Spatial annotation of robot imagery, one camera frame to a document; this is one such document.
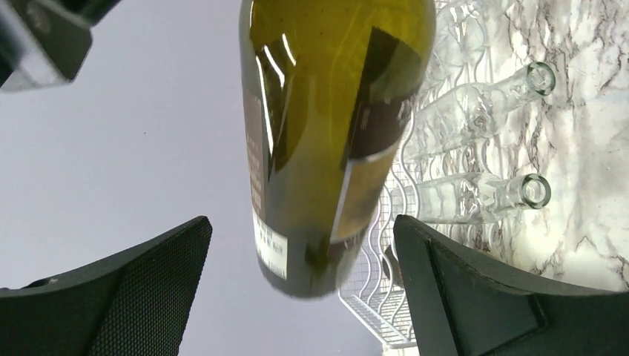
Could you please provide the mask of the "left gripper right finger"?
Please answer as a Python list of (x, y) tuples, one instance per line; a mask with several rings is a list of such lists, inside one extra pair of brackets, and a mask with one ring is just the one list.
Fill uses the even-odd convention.
[(522, 271), (400, 215), (395, 248), (421, 355), (626, 355), (628, 294)]

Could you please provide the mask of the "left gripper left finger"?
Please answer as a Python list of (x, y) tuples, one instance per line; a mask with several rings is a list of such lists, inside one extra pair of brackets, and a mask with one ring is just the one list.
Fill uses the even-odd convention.
[(177, 355), (211, 242), (206, 217), (1, 290), (3, 355)]

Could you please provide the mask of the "clear glass bottle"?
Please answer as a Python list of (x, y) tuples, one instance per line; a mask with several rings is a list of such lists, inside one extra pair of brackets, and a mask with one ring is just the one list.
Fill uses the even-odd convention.
[(415, 114), (404, 161), (428, 159), (495, 136), (510, 112), (548, 96), (555, 86), (553, 69), (532, 62), (500, 82), (453, 88)]
[(523, 210), (545, 207), (548, 181), (538, 174), (502, 179), (493, 174), (452, 174), (391, 192), (392, 213), (431, 224), (496, 223)]

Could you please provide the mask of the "green wine bottle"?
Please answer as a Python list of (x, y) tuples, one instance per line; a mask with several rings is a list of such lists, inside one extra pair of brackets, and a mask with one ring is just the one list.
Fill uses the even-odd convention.
[(243, 1), (241, 82), (260, 269), (324, 297), (358, 257), (435, 38), (432, 1)]
[(386, 275), (386, 278), (394, 286), (404, 289), (404, 281), (400, 265), (390, 245), (384, 251), (384, 257), (381, 259), (381, 265), (383, 267), (383, 272)]

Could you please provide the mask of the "green wine bottle front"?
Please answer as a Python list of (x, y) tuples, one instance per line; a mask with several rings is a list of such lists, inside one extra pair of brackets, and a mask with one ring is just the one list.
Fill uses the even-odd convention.
[(390, 245), (384, 251), (384, 257), (381, 259), (381, 265), (383, 267), (383, 272), (386, 275), (386, 278), (394, 286), (404, 289), (404, 281), (400, 265)]

